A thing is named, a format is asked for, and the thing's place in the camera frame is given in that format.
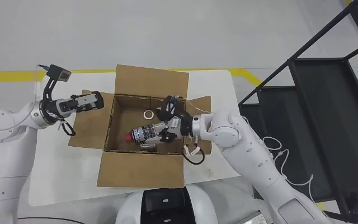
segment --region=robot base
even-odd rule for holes
[[[218,224],[209,196],[196,185],[131,194],[117,214],[116,224]]]

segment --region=box flap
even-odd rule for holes
[[[188,82],[186,72],[117,65],[115,94],[186,98]]]
[[[185,110],[190,115],[200,115],[200,114],[207,114],[205,112],[202,112],[196,108],[199,108],[201,110],[205,111],[211,111],[211,97],[210,96],[204,96],[201,98],[190,100],[189,102],[186,102]],[[189,139],[185,137],[184,139],[185,143],[189,143]],[[199,147],[204,151],[205,154],[211,154],[211,141],[206,140],[199,140],[198,142]],[[194,143],[191,143],[191,146],[189,147],[190,152],[194,150]]]
[[[97,186],[183,188],[183,157],[103,152]]]
[[[83,90],[82,94],[92,91]],[[103,149],[107,137],[107,130],[111,118],[114,94],[101,92],[104,108],[81,112],[76,115],[73,129],[75,136],[71,136],[68,145],[82,148]]]

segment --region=cardboard box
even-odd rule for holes
[[[144,152],[139,145],[128,143],[124,135],[133,128],[158,123],[155,116],[146,120],[143,112],[161,106],[168,95],[186,98],[189,74],[152,68],[118,65],[115,93],[101,93],[105,107],[76,115],[69,146],[103,150],[97,186],[140,188],[183,188],[183,145],[189,139],[157,144],[157,152]],[[191,100],[202,110],[210,111],[210,96]],[[202,114],[185,100],[178,107],[191,115]],[[205,154],[211,142],[199,141]]]

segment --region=tape roll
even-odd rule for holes
[[[152,113],[151,116],[146,116],[145,114],[146,114],[147,112],[151,112],[151,113]],[[143,113],[143,117],[146,118],[146,120],[151,120],[151,119],[154,118],[154,112],[153,112],[152,110],[146,110],[146,111]]]

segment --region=gray floor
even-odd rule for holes
[[[263,80],[343,5],[341,0],[3,1],[0,70],[33,70],[38,63],[68,69],[114,69],[116,64],[247,68]],[[303,56],[344,56],[358,46],[357,36],[357,27],[347,18]],[[358,58],[351,63],[358,68]],[[233,82],[238,100],[253,89],[242,77],[233,77]],[[270,84],[291,84],[289,72]],[[2,107],[18,110],[31,100],[31,85],[0,83]],[[258,209],[270,220],[264,203],[252,199],[251,187],[242,178],[199,185],[213,200],[220,223]],[[125,199],[117,195],[30,207],[27,193],[25,187],[19,217],[56,216],[88,224],[110,221]]]

